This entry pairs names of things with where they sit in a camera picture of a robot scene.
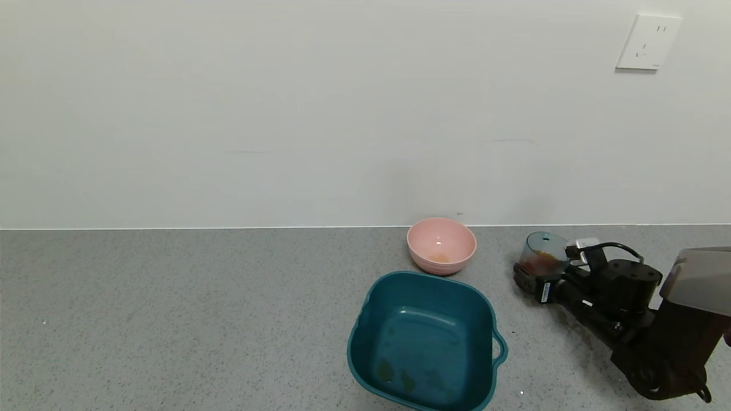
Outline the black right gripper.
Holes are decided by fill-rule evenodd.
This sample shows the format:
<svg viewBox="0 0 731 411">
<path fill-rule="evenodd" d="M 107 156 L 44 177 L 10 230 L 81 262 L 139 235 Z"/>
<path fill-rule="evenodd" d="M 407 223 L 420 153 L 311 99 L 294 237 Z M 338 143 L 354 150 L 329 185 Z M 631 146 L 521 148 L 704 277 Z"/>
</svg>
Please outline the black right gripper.
<svg viewBox="0 0 731 411">
<path fill-rule="evenodd" d="M 514 263 L 513 279 L 524 292 L 534 293 L 540 304 L 559 304 L 571 313 L 590 311 L 595 299 L 595 276 L 576 265 L 556 268 L 536 276 L 532 263 Z"/>
</svg>

